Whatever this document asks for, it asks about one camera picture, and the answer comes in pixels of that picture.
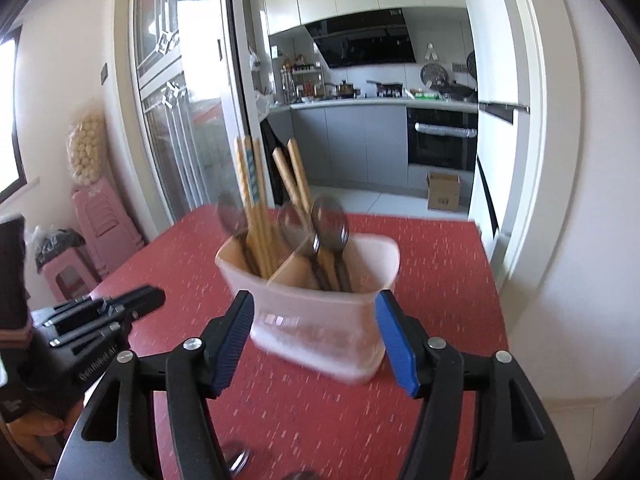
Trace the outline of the person left hand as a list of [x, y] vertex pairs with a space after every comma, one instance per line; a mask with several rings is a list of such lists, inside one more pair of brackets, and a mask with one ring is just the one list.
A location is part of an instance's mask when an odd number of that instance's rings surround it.
[[66, 441], [83, 409], [84, 402], [77, 402], [64, 419], [58, 419], [43, 411], [31, 410], [24, 416], [9, 422], [6, 428], [21, 450], [35, 457], [43, 465], [53, 465], [58, 460], [43, 445], [43, 439], [62, 436]]

